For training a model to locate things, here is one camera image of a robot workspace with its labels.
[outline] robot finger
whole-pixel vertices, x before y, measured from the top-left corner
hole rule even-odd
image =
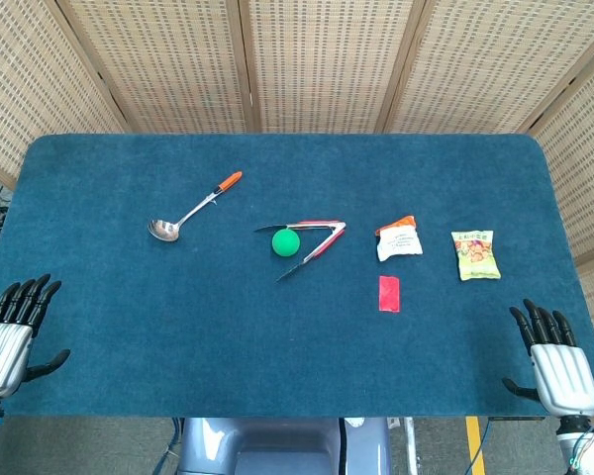
[[[531,354],[531,346],[537,343],[533,329],[528,323],[528,319],[524,317],[524,314],[522,314],[519,309],[511,307],[510,312],[517,321],[517,325],[519,327],[520,333],[522,334],[522,340],[524,341],[526,350],[528,351],[528,354]]]
[[[38,302],[36,302],[35,308],[29,315],[29,321],[27,325],[33,327],[33,337],[37,336],[38,330],[40,329],[40,325],[44,320],[44,316],[47,313],[47,307],[49,306],[50,299],[52,296],[59,290],[61,287],[61,281],[57,280],[50,284],[43,292],[40,294],[38,298]]]
[[[36,283],[29,287],[27,294],[24,297],[24,302],[20,307],[20,311],[16,316],[16,324],[22,325],[25,324],[29,320],[29,315],[33,311],[33,308],[36,306],[38,302],[38,298],[40,297],[40,293],[42,292],[42,288],[47,285],[50,279],[50,274],[44,274]]]
[[[3,318],[3,322],[5,324],[13,324],[16,321],[16,316],[18,312],[20,312],[20,308],[24,304],[25,297],[29,288],[35,284],[36,281],[34,279],[27,280],[24,284],[22,284],[18,290],[15,291],[13,296],[11,297],[11,302],[9,303],[9,308]]]
[[[537,338],[537,343],[550,343],[550,335],[547,332],[547,328],[544,325],[542,316],[539,315],[537,306],[528,299],[524,300],[524,305],[528,309],[528,313],[531,316],[531,322],[533,323],[533,331]]]
[[[20,282],[15,282],[7,287],[7,289],[0,296],[0,323],[4,320],[7,310],[9,310],[9,305],[11,305],[11,299],[19,287]]]
[[[567,318],[557,310],[552,312],[552,316],[558,323],[563,344],[567,344],[568,346],[576,346],[576,339],[574,338],[574,333],[572,332],[572,328],[570,327],[570,323],[567,321]]]
[[[27,368],[27,372],[25,373],[22,382],[28,383],[29,381],[33,381],[34,379],[38,379],[42,376],[46,376],[47,374],[53,373],[57,368],[59,368],[59,366],[61,366],[66,361],[66,359],[68,359],[68,356],[70,356],[70,350],[63,349],[55,356],[55,358],[53,358],[47,364],[41,364],[39,366]]]
[[[547,331],[550,334],[550,341],[554,344],[563,344],[563,341],[561,340],[561,332],[558,330],[556,321],[550,312],[546,309],[542,309],[541,307],[539,307],[538,310],[539,315],[541,315],[544,319],[545,326],[547,327]]]

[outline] snack bag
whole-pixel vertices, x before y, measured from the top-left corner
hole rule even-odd
[[[376,252],[381,262],[396,254],[423,253],[416,233],[416,220],[411,215],[376,230],[376,235],[380,236]]]
[[[453,232],[451,236],[455,243],[460,280],[501,277],[493,256],[492,231]]]

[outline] gray carpet floor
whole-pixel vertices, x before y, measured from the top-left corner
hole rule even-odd
[[[2,196],[9,200],[11,194]],[[464,419],[417,419],[415,425],[422,474],[463,474],[469,463]],[[486,473],[562,475],[557,427],[552,418],[493,423],[483,452]],[[149,475],[171,435],[170,419],[7,416],[0,434],[0,475]],[[396,427],[390,435],[393,474],[406,474],[405,433]],[[162,473],[173,474],[175,468],[170,456]]]

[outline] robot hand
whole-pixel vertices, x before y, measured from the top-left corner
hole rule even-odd
[[[537,389],[521,388],[503,378],[513,394],[542,403],[561,420],[556,438],[567,465],[566,475],[594,475],[594,378],[581,348],[576,346],[567,319],[557,311],[552,315],[530,300],[524,305],[532,325],[515,307],[510,311],[517,321],[526,350],[533,362]]]
[[[40,329],[47,306],[61,282],[45,288],[50,275],[9,286],[0,297],[0,400],[15,393],[21,383],[54,372],[70,350],[63,349],[47,364],[27,367],[31,343]]]
[[[552,315],[530,300],[524,305],[529,324],[517,308],[510,311],[517,321],[528,355],[533,362],[537,389],[521,388],[513,380],[502,379],[513,394],[541,402],[553,416],[593,416],[594,378],[581,348],[576,346],[567,319],[558,311]]]

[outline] red sticky note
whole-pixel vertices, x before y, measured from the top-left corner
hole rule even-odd
[[[400,280],[398,277],[381,275],[378,278],[378,310],[400,312]]]

